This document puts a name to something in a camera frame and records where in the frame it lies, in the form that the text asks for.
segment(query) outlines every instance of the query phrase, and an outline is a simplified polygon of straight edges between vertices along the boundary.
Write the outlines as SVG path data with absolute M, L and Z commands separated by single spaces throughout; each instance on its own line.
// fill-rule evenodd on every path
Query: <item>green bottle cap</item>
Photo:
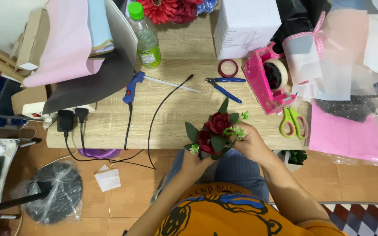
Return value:
M 133 2 L 128 5 L 129 16 L 136 21 L 144 18 L 144 8 L 141 3 Z

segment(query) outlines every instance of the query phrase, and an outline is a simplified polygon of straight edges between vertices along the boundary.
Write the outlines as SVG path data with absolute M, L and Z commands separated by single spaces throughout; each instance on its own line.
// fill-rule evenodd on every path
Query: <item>green scissors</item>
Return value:
M 283 113 L 284 118 L 279 126 L 279 132 L 281 132 L 282 136 L 291 138 L 294 135 L 294 131 L 297 133 L 299 139 L 305 139 L 309 136 L 309 125 L 304 118 L 294 110 L 294 108 L 284 108 Z M 298 125 L 299 121 L 303 123 L 304 134 L 301 134 L 300 126 Z M 284 126 L 286 124 L 290 127 L 289 133 L 284 132 Z

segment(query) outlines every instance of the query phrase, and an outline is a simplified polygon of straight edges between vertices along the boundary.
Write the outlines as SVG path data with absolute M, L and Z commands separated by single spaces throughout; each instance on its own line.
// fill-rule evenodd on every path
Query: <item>orange t-shirt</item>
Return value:
M 247 189 L 211 183 L 190 188 L 155 235 L 344 236 L 329 223 L 315 221 L 302 227 L 292 224 Z

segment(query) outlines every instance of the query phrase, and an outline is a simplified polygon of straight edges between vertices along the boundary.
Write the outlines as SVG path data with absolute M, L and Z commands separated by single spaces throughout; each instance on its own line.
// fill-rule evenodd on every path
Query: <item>tape roll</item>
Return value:
M 268 59 L 263 62 L 263 68 L 271 90 L 281 90 L 287 84 L 288 72 L 280 60 Z
M 225 78 L 234 77 L 239 72 L 239 66 L 232 59 L 225 59 L 218 64 L 218 73 Z

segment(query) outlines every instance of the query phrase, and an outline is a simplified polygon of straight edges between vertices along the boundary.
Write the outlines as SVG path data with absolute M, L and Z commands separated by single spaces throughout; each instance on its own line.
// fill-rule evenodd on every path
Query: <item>jeans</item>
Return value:
M 183 154 L 183 149 L 177 153 L 164 187 L 179 172 L 183 163 Z M 260 176 L 259 165 L 235 149 L 230 149 L 218 160 L 214 181 L 239 185 L 269 203 L 269 190 L 265 179 Z

